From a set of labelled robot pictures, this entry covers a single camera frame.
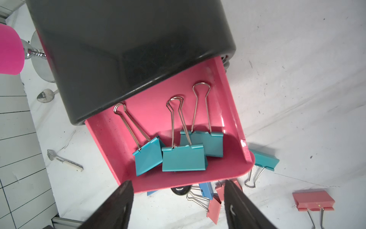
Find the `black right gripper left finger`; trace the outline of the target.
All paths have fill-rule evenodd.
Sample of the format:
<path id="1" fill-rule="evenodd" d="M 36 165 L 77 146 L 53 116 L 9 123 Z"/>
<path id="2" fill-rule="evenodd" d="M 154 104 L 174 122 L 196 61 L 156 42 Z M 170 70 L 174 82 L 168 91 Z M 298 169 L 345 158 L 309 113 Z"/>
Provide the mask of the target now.
<path id="1" fill-rule="evenodd" d="M 128 228 L 134 191 L 130 180 L 116 191 L 85 221 L 80 229 L 126 229 Z"/>

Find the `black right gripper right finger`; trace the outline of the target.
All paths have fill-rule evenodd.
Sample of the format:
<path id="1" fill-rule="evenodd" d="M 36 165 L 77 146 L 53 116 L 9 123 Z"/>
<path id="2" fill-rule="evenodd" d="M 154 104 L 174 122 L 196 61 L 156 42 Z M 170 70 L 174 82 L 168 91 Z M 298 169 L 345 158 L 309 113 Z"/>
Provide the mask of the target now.
<path id="1" fill-rule="evenodd" d="M 230 229 L 274 229 L 275 226 L 231 180 L 225 182 L 225 210 Z"/>

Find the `pink top drawer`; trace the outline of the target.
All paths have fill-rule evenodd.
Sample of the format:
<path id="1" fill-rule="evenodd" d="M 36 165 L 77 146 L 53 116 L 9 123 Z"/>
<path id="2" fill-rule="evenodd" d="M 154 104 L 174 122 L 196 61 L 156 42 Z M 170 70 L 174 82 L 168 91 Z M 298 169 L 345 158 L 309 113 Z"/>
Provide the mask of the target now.
<path id="1" fill-rule="evenodd" d="M 223 133 L 223 157 L 209 157 L 205 171 L 164 172 L 162 166 L 138 176 L 134 152 L 146 138 L 129 118 L 108 108 L 85 124 L 118 185 L 131 181 L 135 193 L 232 179 L 248 173 L 254 155 L 248 149 L 223 61 L 215 57 L 197 64 L 125 100 L 125 109 L 149 137 L 160 137 L 167 147 L 185 139 L 174 96 L 184 99 L 187 130 Z"/>

